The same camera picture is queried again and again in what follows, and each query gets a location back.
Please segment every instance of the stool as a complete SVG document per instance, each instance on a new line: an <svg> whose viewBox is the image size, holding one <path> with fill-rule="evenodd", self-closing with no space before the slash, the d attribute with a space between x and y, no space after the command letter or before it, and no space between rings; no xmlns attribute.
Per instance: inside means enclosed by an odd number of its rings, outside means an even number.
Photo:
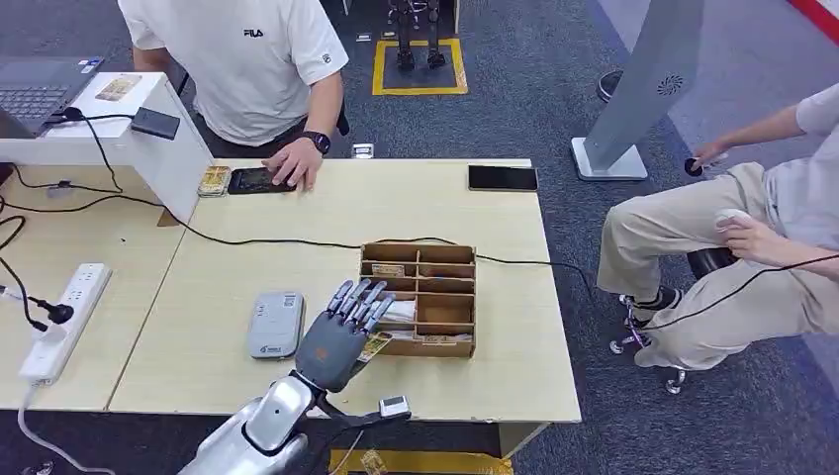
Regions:
<svg viewBox="0 0 839 475"><path fill-rule="evenodd" d="M699 280L705 275L714 270L728 267L737 261L737 257L731 253L728 247L713 247L708 249L696 250L688 253L688 264L691 266L691 272L694 277ZM632 298L626 295L618 297L621 304L626 306L626 321L628 322L630 335L623 339L614 339L609 342L608 348L614 354L622 354L624 348L631 343L636 343L642 348L646 346L649 339L643 334L642 329L634 326L632 312ZM682 392L682 384L687 378L687 369L679 366L672 366L676 370L676 376L668 379L665 383L665 389L670 394L679 394Z"/></svg>

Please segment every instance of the laptop keyboard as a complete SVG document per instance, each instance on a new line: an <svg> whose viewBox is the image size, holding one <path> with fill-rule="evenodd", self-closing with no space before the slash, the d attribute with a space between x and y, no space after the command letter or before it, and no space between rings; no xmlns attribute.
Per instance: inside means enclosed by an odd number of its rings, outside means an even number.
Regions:
<svg viewBox="0 0 839 475"><path fill-rule="evenodd" d="M60 107L69 86L0 85L0 108L18 120L45 119Z"/></svg>

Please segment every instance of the black watch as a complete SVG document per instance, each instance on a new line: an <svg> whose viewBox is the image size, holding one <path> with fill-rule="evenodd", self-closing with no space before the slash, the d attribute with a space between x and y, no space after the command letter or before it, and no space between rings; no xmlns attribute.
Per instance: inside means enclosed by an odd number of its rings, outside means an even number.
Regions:
<svg viewBox="0 0 839 475"><path fill-rule="evenodd" d="M315 148L324 155L329 151L329 148L332 146L332 142L329 141L329 136L326 134L321 134L320 132L315 131L303 131L301 137L305 137L312 141L315 144Z"/></svg>

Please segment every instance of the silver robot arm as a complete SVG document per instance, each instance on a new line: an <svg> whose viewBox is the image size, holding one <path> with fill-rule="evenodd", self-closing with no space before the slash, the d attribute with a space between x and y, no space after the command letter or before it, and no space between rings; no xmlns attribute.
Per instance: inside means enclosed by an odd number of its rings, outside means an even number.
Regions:
<svg viewBox="0 0 839 475"><path fill-rule="evenodd" d="M344 282L301 342L295 356L297 369L273 383L263 397L245 405L204 439L195 458L179 475L289 473L289 467L303 458L309 446L300 423L314 407L344 427L370 428L409 419L407 403L404 410L393 413L381 401L378 413L354 417L326 400L328 392L339 392L358 372L354 363L367 336L394 301L393 295L388 294L381 305L371 310L385 283L379 283L364 297L369 286L367 279L354 287L351 281Z"/></svg>

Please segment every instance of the sneaker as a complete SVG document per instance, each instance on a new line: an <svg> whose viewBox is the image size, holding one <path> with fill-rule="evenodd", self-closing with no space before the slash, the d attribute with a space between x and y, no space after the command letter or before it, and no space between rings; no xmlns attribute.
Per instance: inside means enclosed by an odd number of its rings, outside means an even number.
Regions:
<svg viewBox="0 0 839 475"><path fill-rule="evenodd" d="M632 313L623 320L623 325L627 329L630 329L630 324L632 328L643 329L650 323L656 312L675 309L682 302L684 296L683 291L662 285L658 288L656 298L650 302L635 302L629 297L632 303Z"/></svg>

